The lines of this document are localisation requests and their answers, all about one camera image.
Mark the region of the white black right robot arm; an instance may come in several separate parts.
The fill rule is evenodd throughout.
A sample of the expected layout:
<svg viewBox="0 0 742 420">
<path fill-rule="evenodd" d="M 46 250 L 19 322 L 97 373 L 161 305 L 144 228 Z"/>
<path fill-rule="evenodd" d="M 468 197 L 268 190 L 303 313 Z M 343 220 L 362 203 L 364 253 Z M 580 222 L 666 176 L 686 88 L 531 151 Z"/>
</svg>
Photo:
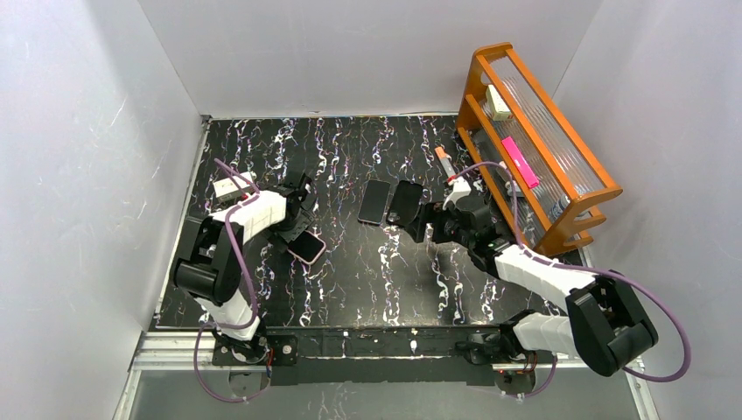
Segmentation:
<svg viewBox="0 0 742 420">
<path fill-rule="evenodd" d="M 520 248 L 499 233 L 489 207 L 477 196 L 421 205 L 404 229 L 415 242 L 429 237 L 435 243 L 457 243 L 479 270 L 533 291 L 564 312 L 524 311 L 501 324 L 499 346 L 505 352 L 569 354 L 593 372 L 611 376 L 659 341 L 630 285 L 612 272 L 568 269 Z"/>
</svg>

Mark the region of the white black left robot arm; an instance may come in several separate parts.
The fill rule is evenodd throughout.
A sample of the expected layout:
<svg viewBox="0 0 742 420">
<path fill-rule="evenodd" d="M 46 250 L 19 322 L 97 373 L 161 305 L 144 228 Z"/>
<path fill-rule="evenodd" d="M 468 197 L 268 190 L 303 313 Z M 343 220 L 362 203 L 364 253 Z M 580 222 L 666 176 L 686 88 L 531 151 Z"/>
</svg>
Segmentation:
<svg viewBox="0 0 742 420">
<path fill-rule="evenodd" d="M 202 305 L 214 327 L 238 343 L 259 336 L 257 296 L 244 246 L 257 236 L 301 263 L 314 264 L 326 244 L 309 228 L 314 222 L 311 178 L 294 171 L 279 185 L 259 189 L 239 177 L 241 200 L 199 219 L 187 217 L 181 229 L 169 281 Z"/>
</svg>

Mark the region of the black screen smartphone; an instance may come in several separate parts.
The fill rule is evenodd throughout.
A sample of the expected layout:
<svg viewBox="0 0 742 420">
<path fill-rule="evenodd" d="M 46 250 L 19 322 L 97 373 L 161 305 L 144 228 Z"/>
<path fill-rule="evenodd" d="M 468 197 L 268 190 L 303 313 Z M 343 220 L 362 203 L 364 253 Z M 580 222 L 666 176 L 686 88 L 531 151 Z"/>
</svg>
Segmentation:
<svg viewBox="0 0 742 420">
<path fill-rule="evenodd" d="M 390 183 L 370 179 L 364 188 L 357 220 L 360 223 L 379 226 L 382 224 L 388 202 Z"/>
</svg>

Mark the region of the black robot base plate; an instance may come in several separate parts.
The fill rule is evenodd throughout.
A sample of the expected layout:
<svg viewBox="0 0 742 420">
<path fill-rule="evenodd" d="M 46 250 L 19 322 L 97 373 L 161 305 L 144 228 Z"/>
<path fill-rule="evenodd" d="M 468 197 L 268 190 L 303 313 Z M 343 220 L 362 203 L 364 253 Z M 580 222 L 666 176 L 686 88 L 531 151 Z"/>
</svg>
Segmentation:
<svg viewBox="0 0 742 420">
<path fill-rule="evenodd" d="M 270 327 L 246 344 L 216 335 L 212 363 L 270 373 L 277 386 L 463 382 L 528 393 L 547 358 L 516 354 L 500 337 L 494 325 Z"/>
</svg>

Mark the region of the black phone case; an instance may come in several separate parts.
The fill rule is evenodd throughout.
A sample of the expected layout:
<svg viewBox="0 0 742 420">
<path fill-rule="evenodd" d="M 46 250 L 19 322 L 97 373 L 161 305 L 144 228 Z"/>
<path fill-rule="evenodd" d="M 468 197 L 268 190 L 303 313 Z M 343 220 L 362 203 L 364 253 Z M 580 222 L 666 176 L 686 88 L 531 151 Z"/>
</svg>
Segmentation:
<svg viewBox="0 0 742 420">
<path fill-rule="evenodd" d="M 398 227 L 409 225 L 416 217 L 424 187 L 408 180 L 400 180 L 388 207 L 386 221 Z"/>
</svg>

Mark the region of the pink cased smartphone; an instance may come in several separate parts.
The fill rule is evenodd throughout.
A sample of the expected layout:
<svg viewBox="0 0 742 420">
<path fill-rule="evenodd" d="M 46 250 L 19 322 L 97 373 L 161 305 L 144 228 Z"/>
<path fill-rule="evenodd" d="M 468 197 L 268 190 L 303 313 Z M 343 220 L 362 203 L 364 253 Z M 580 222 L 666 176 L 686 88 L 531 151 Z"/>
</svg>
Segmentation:
<svg viewBox="0 0 742 420">
<path fill-rule="evenodd" d="M 326 251 L 326 243 L 309 231 L 288 243 L 287 251 L 301 263 L 313 265 Z"/>
</svg>

